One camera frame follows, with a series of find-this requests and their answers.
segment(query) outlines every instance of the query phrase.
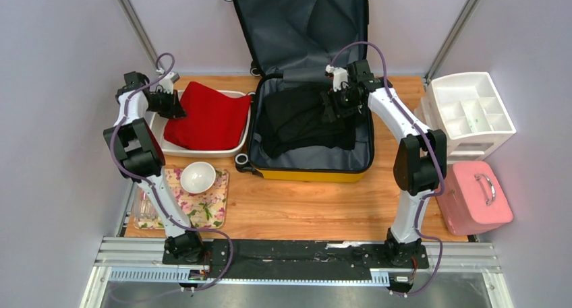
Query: floral placemat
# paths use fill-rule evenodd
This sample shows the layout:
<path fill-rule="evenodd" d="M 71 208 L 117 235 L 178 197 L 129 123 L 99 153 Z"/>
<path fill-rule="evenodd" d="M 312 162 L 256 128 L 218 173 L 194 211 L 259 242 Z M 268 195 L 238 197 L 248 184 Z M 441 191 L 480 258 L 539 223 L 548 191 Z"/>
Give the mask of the floral placemat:
<path fill-rule="evenodd" d="M 167 168 L 165 175 L 173 194 L 183 212 L 189 217 L 194 226 L 198 228 L 219 228 L 225 222 L 227 213 L 227 195 L 229 192 L 229 171 L 216 169 L 217 178 L 212 187 L 197 195 L 188 193 L 181 187 L 182 168 Z M 156 215 L 149 199 L 144 192 L 139 195 L 140 208 L 152 208 L 153 213 L 145 213 L 147 217 L 137 217 L 135 214 L 135 227 L 139 229 L 163 229 L 161 219 Z"/>

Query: wood grain surface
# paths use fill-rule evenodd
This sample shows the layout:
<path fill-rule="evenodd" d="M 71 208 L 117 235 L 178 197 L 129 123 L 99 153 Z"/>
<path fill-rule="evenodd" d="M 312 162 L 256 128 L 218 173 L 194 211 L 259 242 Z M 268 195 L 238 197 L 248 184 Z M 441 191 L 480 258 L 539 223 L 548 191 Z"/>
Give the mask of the wood grain surface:
<path fill-rule="evenodd" d="M 190 81 L 218 90 L 251 92 L 259 78 L 232 76 L 182 77 L 176 84 L 184 89 Z M 390 78 L 402 101 L 413 110 L 423 96 L 419 77 Z M 185 167 L 205 160 L 215 168 L 229 170 L 227 218 L 221 230 L 236 239 L 300 239 L 383 241 L 393 223 L 399 202 L 399 188 L 393 180 L 397 142 L 383 122 L 374 116 L 375 158 L 366 176 L 357 183 L 273 181 L 238 173 L 232 158 L 182 158 L 167 156 L 167 166 Z M 434 199 L 428 205 L 423 233 L 443 241 L 467 241 L 452 235 Z M 130 223 L 126 237 L 165 237 L 163 230 L 139 230 Z M 205 238 L 221 238 L 202 233 Z"/>

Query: white bin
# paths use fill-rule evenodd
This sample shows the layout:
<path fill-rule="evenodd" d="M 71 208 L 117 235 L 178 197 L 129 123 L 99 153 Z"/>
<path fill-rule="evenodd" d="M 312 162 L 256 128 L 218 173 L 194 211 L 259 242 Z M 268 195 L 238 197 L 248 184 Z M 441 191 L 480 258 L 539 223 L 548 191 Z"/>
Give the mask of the white bin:
<path fill-rule="evenodd" d="M 487 72 L 432 80 L 420 108 L 427 126 L 447 134 L 447 163 L 482 160 L 516 132 Z"/>
<path fill-rule="evenodd" d="M 179 91 L 179 99 L 184 91 Z M 240 98 L 245 96 L 246 94 L 238 91 L 228 91 L 228 90 L 219 90 L 220 93 L 232 97 L 232 98 Z M 151 128 L 151 132 L 155 136 L 155 139 L 159 143 L 161 150 L 166 155 L 172 156 L 184 156 L 184 157 L 191 157 L 191 158 L 226 158 L 226 157 L 234 157 L 239 154 L 246 143 L 246 129 L 248 128 L 248 124 L 250 123 L 250 109 L 248 109 L 248 116 L 246 117 L 246 125 L 242 130 L 242 135 L 240 137 L 240 142 L 238 146 L 232 150 L 220 150 L 220 151 L 194 151 L 194 150 L 187 150 L 186 148 L 182 148 L 181 146 L 176 146 L 175 144 L 168 142 L 163 137 L 163 133 L 165 132 L 165 126 L 167 124 L 168 119 L 159 116 L 158 114 L 154 113 L 153 117 L 151 118 L 151 123 L 149 124 Z"/>

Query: pink box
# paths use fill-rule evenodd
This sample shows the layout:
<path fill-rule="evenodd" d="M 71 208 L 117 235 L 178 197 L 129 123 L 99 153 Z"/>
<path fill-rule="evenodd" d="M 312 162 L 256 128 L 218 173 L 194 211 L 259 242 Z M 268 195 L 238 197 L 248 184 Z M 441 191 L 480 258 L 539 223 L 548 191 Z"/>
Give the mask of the pink box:
<path fill-rule="evenodd" d="M 474 235 L 502 226 L 513 212 L 498 180 L 482 161 L 449 167 L 445 192 L 437 197 L 447 228 L 454 235 Z"/>

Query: folded red towel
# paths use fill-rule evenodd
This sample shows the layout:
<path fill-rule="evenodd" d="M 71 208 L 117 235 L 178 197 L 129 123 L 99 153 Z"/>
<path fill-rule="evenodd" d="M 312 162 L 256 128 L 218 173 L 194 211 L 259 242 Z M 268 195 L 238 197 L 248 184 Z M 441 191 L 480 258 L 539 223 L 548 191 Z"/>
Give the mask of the folded red towel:
<path fill-rule="evenodd" d="M 191 82 L 181 97 L 187 117 L 169 119 L 164 137 L 189 150 L 230 150 L 240 143 L 250 96 L 231 98 Z"/>

